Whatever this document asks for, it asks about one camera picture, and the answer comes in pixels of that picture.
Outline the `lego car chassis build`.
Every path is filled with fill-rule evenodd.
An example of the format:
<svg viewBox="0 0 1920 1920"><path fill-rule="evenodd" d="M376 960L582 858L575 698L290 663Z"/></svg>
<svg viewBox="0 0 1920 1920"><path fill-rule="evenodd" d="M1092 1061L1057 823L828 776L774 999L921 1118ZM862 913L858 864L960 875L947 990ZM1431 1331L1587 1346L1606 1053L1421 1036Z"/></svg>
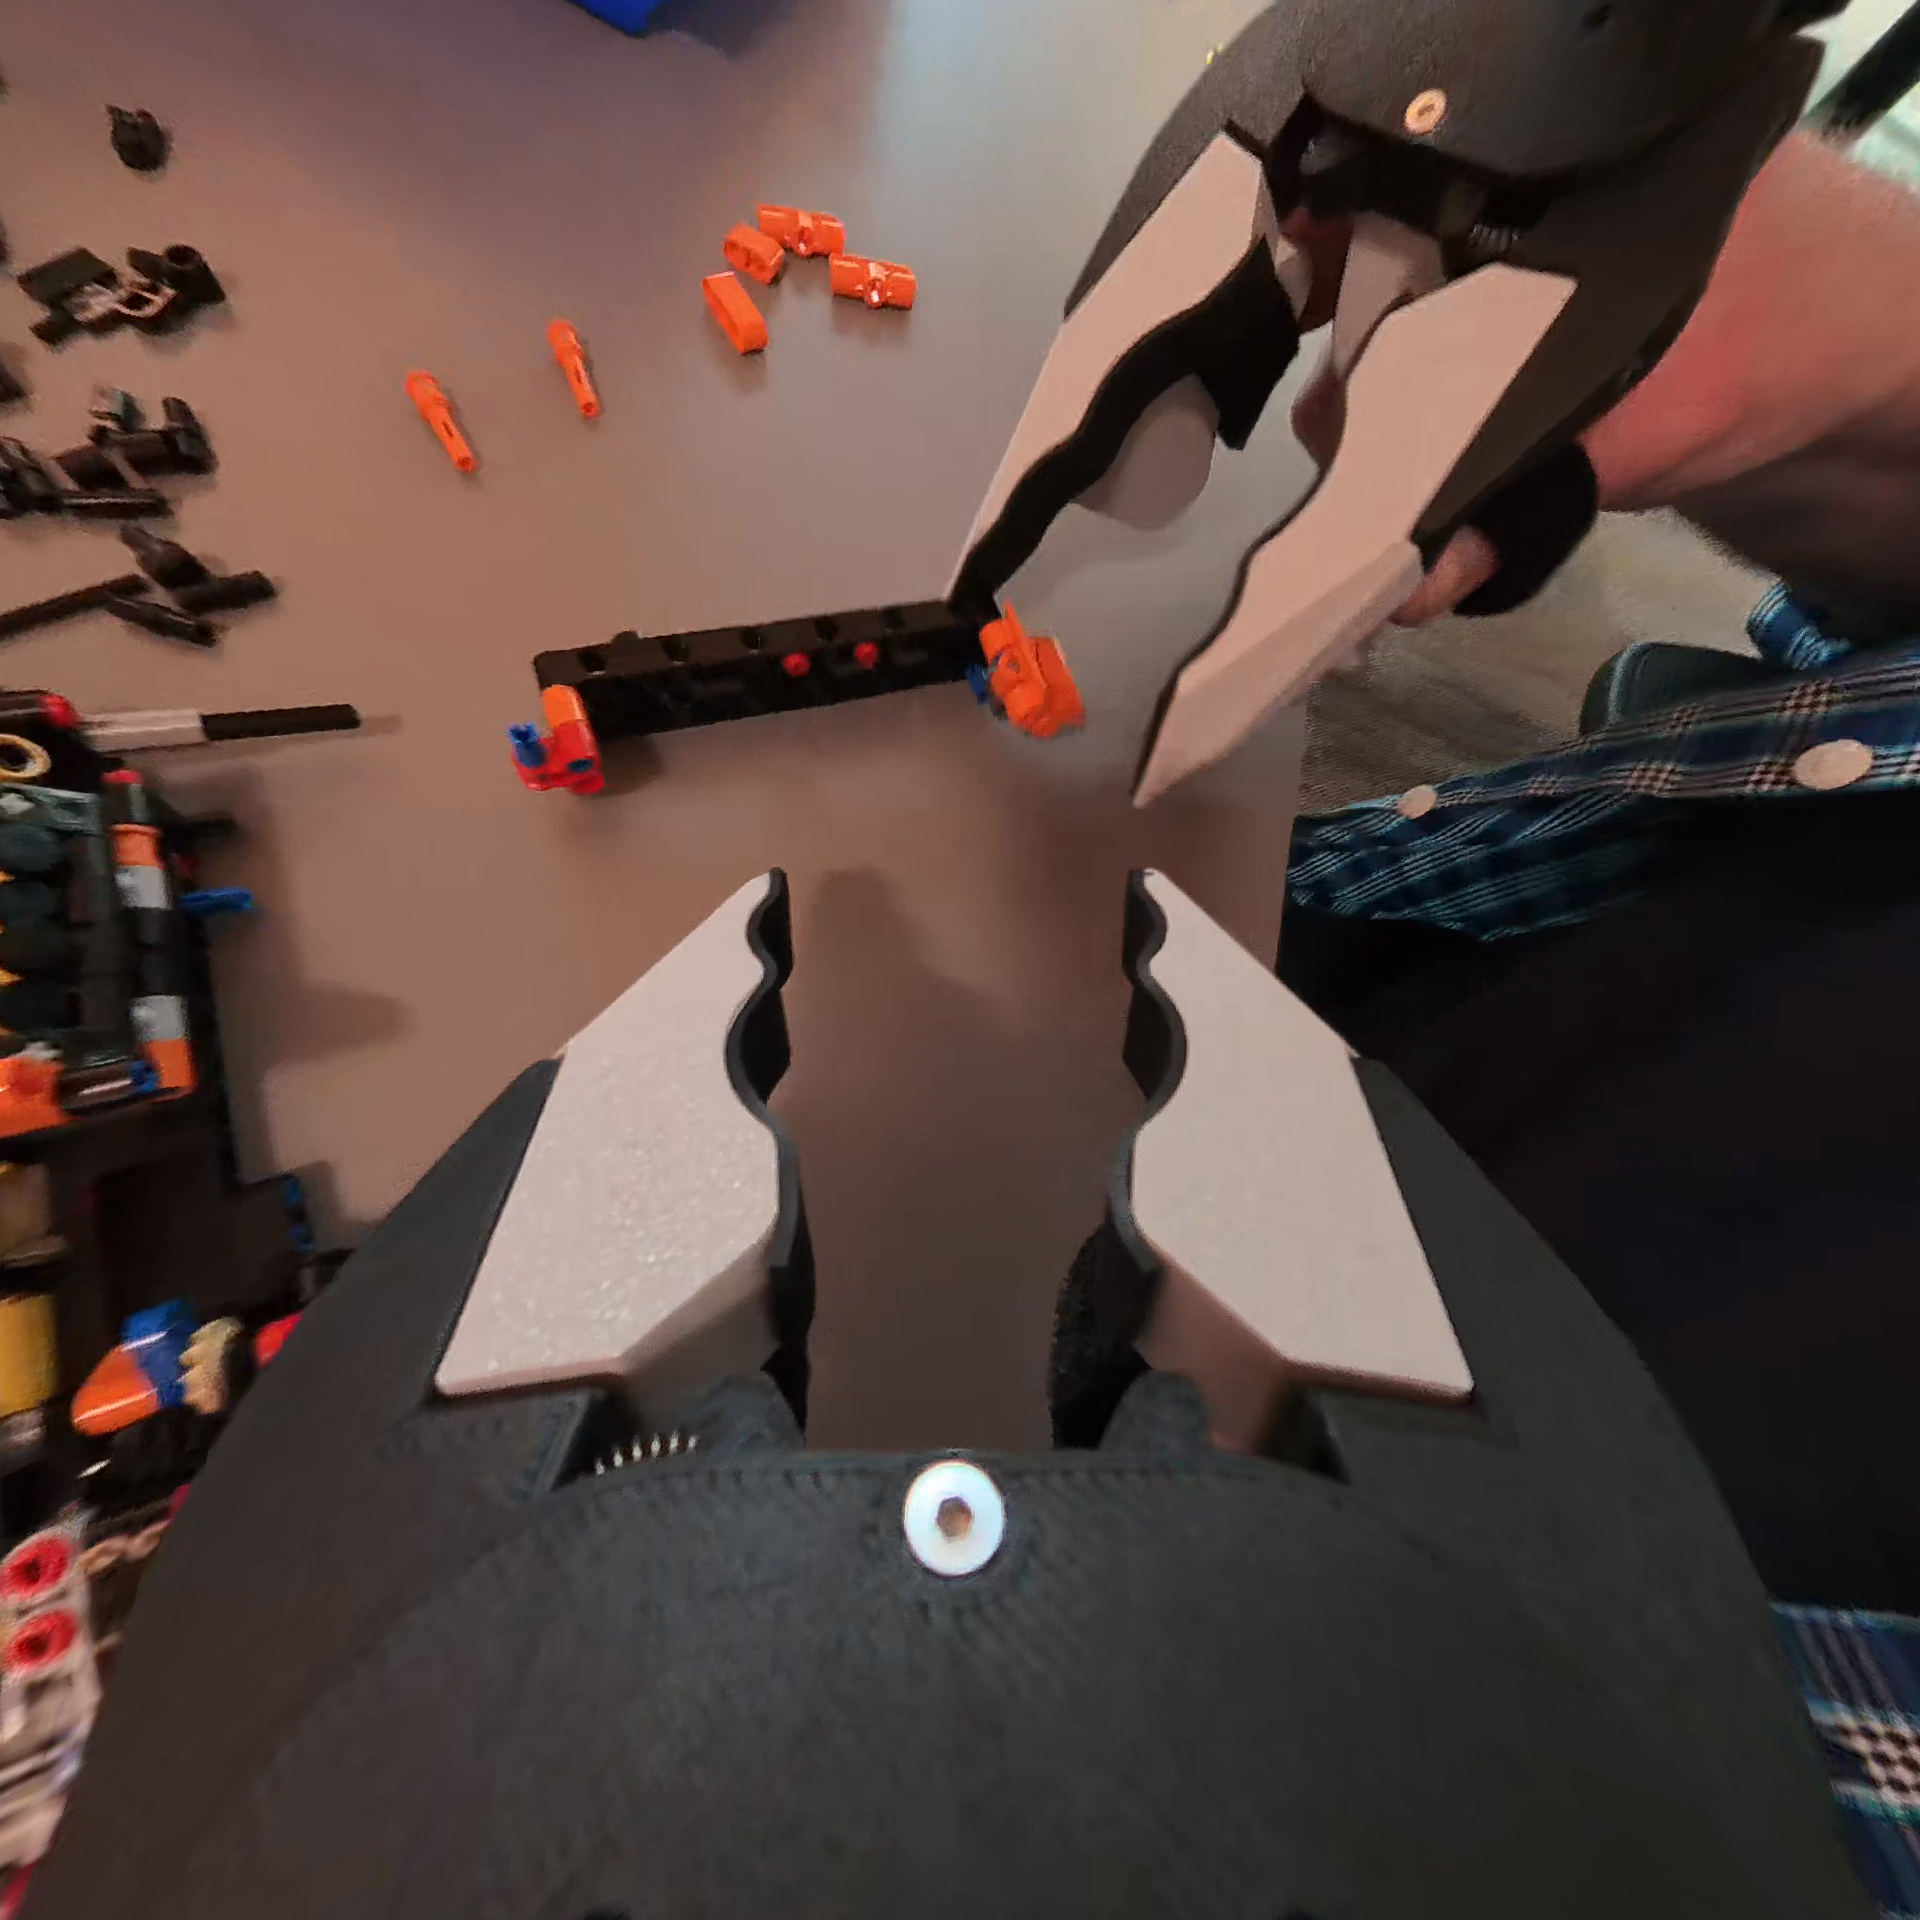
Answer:
<svg viewBox="0 0 1920 1920"><path fill-rule="evenodd" d="M341 733L355 707L2 722L2 1860L42 1858L120 1627L94 1589L157 1548L240 1398L344 1262L301 1180L236 1163L205 885L233 827L137 753Z"/></svg>

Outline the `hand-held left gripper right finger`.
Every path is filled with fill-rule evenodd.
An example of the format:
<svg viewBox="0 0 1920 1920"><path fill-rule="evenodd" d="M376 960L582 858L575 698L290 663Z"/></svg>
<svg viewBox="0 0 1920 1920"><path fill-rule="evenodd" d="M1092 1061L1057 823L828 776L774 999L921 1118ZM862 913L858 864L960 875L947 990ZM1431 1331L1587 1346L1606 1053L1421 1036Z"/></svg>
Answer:
<svg viewBox="0 0 1920 1920"><path fill-rule="evenodd" d="M1102 1445L1151 1371L1228 1452L1276 1452L1319 1390L1469 1408L1352 1049L1156 869L1125 879L1120 965L1144 1109L1053 1312L1053 1442Z"/></svg>

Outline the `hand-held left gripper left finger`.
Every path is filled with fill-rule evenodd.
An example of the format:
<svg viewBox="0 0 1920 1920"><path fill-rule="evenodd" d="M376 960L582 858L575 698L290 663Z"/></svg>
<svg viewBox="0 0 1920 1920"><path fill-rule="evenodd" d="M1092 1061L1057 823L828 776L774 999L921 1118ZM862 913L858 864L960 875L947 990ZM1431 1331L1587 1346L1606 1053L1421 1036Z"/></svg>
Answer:
<svg viewBox="0 0 1920 1920"><path fill-rule="evenodd" d="M771 1110L791 947L769 869L562 1045L437 1363L444 1398L691 1401L761 1368L803 1398L813 1262Z"/></svg>

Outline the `orange lego panel piece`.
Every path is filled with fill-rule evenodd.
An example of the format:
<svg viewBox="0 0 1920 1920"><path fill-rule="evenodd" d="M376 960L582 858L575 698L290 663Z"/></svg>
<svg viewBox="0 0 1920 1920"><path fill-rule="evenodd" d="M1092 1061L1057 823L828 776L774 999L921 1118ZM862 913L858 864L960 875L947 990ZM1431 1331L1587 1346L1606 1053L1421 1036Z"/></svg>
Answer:
<svg viewBox="0 0 1920 1920"><path fill-rule="evenodd" d="M1048 741L1087 724L1087 704L1057 639L1033 633L1005 603L977 631L967 678L980 707L1025 739Z"/></svg>

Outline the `dark navy garment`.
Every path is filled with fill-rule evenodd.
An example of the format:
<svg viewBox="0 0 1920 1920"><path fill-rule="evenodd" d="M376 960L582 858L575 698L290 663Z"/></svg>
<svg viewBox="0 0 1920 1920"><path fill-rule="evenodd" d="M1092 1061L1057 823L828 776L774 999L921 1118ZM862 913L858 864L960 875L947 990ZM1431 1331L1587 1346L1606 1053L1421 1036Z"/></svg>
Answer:
<svg viewBox="0 0 1920 1920"><path fill-rule="evenodd" d="M1642 1355L1777 1597L1917 1602L1917 799L1711 808L1591 918L1285 903L1278 970Z"/></svg>

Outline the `pile of black lego connectors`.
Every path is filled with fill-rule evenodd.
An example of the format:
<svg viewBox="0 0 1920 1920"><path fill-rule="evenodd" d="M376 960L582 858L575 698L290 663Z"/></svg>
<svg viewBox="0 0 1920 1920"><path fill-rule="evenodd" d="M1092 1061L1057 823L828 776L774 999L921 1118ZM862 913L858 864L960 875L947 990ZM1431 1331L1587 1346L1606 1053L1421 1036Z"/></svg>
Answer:
<svg viewBox="0 0 1920 1920"><path fill-rule="evenodd" d="M134 247L122 262L73 247L18 272L15 285L35 306L30 331L42 346L122 329L163 336L226 300L205 255L184 244ZM148 637L210 651L221 637L221 614L271 603L276 587L266 573L218 570L164 528L176 507L166 483L210 478L218 466L213 435L193 402L160 396L157 407L144 407L125 387L94 389L77 445L39 452L5 435L5 525L107 526L132 561L127 573L8 609L5 642L105 614Z"/></svg>

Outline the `person's right hand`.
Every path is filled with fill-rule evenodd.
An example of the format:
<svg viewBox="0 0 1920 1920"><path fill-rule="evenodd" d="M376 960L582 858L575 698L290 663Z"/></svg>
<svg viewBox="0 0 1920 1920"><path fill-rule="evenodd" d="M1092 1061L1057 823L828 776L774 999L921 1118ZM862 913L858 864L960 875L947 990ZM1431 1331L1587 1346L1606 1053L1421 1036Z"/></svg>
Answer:
<svg viewBox="0 0 1920 1920"><path fill-rule="evenodd" d="M1582 432L1597 512L1675 512L1834 603L1915 612L1915 306L1915 189L1787 135L1690 321Z"/></svg>

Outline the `blue plaid shirt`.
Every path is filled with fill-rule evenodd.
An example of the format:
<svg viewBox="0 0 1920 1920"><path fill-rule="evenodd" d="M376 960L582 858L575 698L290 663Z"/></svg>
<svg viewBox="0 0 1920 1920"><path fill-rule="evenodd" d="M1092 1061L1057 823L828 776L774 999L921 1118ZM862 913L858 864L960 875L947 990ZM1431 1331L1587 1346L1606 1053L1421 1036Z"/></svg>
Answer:
<svg viewBox="0 0 1920 1920"><path fill-rule="evenodd" d="M1829 793L1917 799L1915 612L1890 617L1774 587L1747 633L1747 654L1774 666L1752 692L1301 815L1288 899L1477 940L1540 933L1640 893L1711 808ZM1766 1589L1856 1868L1883 1914L1915 1914L1915 1616Z"/></svg>

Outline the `black studless lego beam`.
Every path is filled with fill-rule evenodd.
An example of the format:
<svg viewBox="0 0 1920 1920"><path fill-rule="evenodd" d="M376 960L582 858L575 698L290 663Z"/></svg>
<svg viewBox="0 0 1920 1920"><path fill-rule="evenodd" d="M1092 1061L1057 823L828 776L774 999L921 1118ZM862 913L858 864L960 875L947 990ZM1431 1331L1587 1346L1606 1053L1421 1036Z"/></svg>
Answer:
<svg viewBox="0 0 1920 1920"><path fill-rule="evenodd" d="M978 628L947 602L881 603L646 637L535 658L539 717L509 729L529 792L600 793L605 749L686 729L967 684L987 694Z"/></svg>

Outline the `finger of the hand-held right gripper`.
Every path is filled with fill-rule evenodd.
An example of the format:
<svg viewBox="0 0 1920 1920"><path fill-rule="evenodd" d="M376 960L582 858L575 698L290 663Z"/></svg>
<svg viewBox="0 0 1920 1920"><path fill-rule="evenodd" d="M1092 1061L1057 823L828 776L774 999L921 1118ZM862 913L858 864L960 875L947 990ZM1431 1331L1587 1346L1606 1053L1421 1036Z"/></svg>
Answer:
<svg viewBox="0 0 1920 1920"><path fill-rule="evenodd" d="M1079 291L948 580L988 612L1069 507L1161 528L1244 445L1295 345L1305 264L1254 148L1214 133Z"/></svg>
<svg viewBox="0 0 1920 1920"><path fill-rule="evenodd" d="M1425 576L1424 513L1573 291L1570 277L1485 267L1379 321L1330 463L1245 553L1215 631L1166 684L1138 808L1234 753L1406 603Z"/></svg>

